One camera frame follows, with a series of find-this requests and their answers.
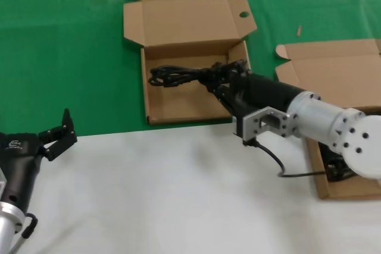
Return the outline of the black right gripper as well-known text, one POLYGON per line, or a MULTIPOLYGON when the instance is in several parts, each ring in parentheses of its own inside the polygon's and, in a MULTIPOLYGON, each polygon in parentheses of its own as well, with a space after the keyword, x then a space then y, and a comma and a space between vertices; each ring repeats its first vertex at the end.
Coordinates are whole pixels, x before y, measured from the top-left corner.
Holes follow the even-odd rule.
POLYGON ((268 106, 286 112, 291 102, 301 93, 299 87, 250 72, 246 59, 229 63, 227 75, 229 87, 208 85, 207 90, 232 116, 242 117, 268 106))

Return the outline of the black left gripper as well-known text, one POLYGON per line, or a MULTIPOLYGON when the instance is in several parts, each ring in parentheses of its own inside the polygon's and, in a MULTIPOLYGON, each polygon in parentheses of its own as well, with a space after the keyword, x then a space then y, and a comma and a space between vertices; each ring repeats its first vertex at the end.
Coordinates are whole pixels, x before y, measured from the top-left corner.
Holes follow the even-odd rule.
POLYGON ((77 142, 74 123, 68 108, 61 125, 38 134, 1 134, 1 170, 7 179, 1 201, 18 209, 27 209, 42 156, 53 161, 77 142))

